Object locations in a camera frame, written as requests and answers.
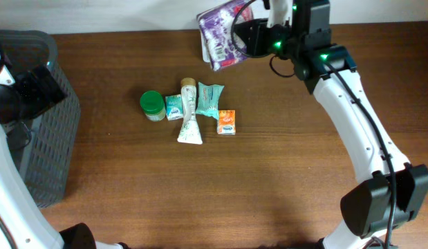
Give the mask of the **small teal tissue pack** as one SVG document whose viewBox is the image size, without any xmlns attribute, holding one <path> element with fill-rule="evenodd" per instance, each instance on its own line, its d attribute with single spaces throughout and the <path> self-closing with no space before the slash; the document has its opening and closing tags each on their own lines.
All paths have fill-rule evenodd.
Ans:
<svg viewBox="0 0 428 249">
<path fill-rule="evenodd" d="M 183 118 L 183 104 L 181 95 L 170 95 L 165 97 L 166 116 L 169 121 Z"/>
</svg>

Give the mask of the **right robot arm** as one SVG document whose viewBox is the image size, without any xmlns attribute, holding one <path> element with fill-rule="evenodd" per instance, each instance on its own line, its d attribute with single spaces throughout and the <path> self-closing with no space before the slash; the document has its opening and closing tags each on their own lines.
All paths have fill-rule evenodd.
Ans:
<svg viewBox="0 0 428 249">
<path fill-rule="evenodd" d="M 266 19 L 234 19 L 230 37 L 248 58 L 279 58 L 326 110 L 353 164 L 357 186 L 340 201 L 342 222 L 317 248 L 391 248 L 428 194 L 428 167 L 397 148 L 371 106 L 357 65 L 331 41 L 327 0 L 266 1 Z"/>
</svg>

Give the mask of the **green lid jar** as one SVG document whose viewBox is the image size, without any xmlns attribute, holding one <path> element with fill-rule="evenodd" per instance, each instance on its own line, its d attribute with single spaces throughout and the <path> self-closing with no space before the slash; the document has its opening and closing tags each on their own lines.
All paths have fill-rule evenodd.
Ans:
<svg viewBox="0 0 428 249">
<path fill-rule="evenodd" d="M 158 122 L 166 116 L 165 102 L 157 91 L 143 93 L 140 98 L 140 106 L 150 121 Z"/>
</svg>

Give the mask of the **teal wet wipes pack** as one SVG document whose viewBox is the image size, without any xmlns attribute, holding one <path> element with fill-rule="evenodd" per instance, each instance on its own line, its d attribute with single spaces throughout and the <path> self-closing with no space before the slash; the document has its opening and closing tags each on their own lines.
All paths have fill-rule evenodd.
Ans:
<svg viewBox="0 0 428 249">
<path fill-rule="evenodd" d="M 196 114 L 219 119 L 218 103 L 223 92 L 222 85 L 205 85 L 202 82 L 198 83 L 198 105 Z"/>
</svg>

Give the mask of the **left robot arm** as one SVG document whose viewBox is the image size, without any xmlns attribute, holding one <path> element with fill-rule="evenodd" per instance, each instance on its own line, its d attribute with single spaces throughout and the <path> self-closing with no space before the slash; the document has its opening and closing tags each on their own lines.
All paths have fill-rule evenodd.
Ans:
<svg viewBox="0 0 428 249">
<path fill-rule="evenodd" d="M 84 223 L 58 231 L 80 104 L 41 31 L 0 30 L 0 248 L 104 248 Z"/>
</svg>

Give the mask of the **white tube with cork cap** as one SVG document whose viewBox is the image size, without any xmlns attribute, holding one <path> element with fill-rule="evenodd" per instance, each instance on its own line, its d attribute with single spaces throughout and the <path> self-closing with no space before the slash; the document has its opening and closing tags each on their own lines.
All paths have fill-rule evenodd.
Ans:
<svg viewBox="0 0 428 249">
<path fill-rule="evenodd" d="M 200 129 L 196 120 L 196 81 L 186 77 L 180 81 L 183 104 L 183 124 L 178 135 L 178 142 L 202 145 Z"/>
</svg>

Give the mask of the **purple red pad pack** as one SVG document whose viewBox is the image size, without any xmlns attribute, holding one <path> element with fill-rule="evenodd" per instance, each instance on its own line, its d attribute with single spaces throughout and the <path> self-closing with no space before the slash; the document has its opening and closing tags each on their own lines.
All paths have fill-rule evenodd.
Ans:
<svg viewBox="0 0 428 249">
<path fill-rule="evenodd" d="M 213 71 L 219 71 L 247 59 L 235 49 L 231 38 L 232 22 L 247 2 L 246 0 L 228 1 L 196 16 Z"/>
</svg>

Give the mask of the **orange tissue pack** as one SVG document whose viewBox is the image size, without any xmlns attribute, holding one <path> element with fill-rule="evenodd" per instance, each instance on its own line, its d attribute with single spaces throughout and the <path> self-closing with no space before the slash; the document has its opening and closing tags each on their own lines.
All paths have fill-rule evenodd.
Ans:
<svg viewBox="0 0 428 249">
<path fill-rule="evenodd" d="M 235 110 L 220 110 L 217 121 L 217 134 L 234 135 L 236 133 L 236 112 Z"/>
</svg>

